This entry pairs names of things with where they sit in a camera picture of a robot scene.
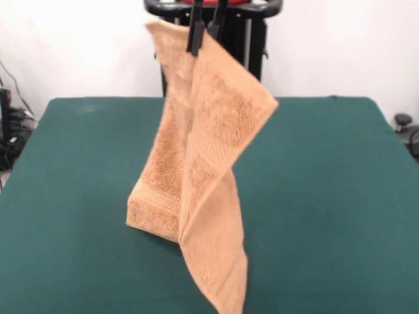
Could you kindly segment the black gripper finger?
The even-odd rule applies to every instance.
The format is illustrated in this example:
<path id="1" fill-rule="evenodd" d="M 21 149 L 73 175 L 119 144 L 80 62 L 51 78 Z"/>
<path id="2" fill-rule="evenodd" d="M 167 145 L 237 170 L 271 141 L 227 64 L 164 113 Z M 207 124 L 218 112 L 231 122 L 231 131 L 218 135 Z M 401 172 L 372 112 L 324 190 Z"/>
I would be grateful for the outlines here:
<path id="1" fill-rule="evenodd" d="M 189 25 L 189 36 L 186 51 L 192 55 L 197 55 L 202 45 L 202 38 L 205 30 L 205 23 L 202 19 L 204 9 L 203 0 L 195 0 L 191 9 Z"/>
<path id="2" fill-rule="evenodd" d="M 213 39 L 218 39 L 221 28 L 225 21 L 225 16 L 228 8 L 228 0 L 218 0 L 214 11 L 213 19 L 208 24 L 207 32 Z"/>

